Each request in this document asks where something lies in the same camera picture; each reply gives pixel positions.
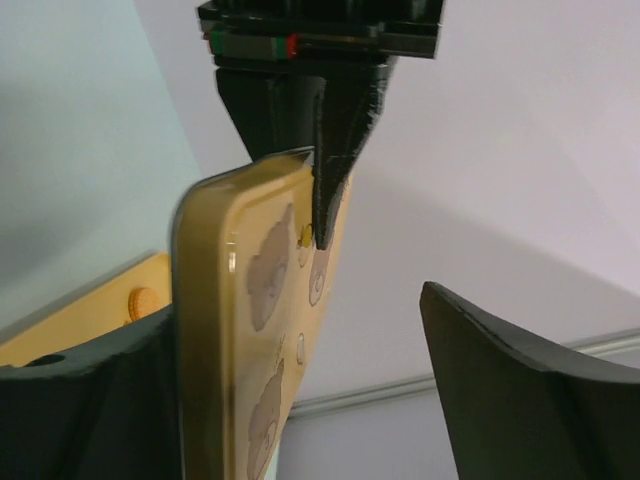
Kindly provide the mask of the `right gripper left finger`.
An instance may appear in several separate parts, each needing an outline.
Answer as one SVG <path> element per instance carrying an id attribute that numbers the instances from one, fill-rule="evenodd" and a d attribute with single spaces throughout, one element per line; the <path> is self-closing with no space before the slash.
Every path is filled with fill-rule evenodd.
<path id="1" fill-rule="evenodd" d="M 4 479 L 179 479 L 171 308 L 1 369 Z"/>

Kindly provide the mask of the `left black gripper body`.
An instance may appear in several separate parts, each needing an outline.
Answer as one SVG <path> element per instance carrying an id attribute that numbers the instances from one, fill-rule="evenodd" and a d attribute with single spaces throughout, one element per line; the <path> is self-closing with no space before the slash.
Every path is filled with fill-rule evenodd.
<path id="1" fill-rule="evenodd" d="M 207 1 L 196 9 L 217 58 L 435 57 L 442 1 Z"/>

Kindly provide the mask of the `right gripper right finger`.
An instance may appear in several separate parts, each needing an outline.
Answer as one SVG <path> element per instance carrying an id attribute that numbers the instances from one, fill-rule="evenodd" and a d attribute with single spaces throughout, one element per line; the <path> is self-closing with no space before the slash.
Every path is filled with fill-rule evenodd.
<path id="1" fill-rule="evenodd" d="M 639 371 L 427 282 L 420 310 L 461 479 L 636 479 Z"/>

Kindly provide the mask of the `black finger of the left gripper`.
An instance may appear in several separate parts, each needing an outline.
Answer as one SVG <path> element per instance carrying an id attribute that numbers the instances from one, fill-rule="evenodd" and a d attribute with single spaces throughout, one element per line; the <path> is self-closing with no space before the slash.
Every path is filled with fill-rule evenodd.
<path id="1" fill-rule="evenodd" d="M 312 225 L 329 248 L 347 180 L 383 112 L 395 56 L 337 64 L 323 75 L 314 112 Z"/>
<path id="2" fill-rule="evenodd" d="M 220 67 L 216 83 L 251 159 L 307 149 L 320 158 L 324 78 Z"/>

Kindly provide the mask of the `silver tin lid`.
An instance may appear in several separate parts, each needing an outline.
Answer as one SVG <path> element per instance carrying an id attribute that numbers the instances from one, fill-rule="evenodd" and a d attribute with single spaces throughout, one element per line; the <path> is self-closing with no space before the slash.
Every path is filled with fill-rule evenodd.
<path id="1" fill-rule="evenodd" d="M 313 152 L 202 180 L 171 239 L 183 473 L 262 479 L 326 314 L 346 200 L 327 249 L 312 226 Z"/>

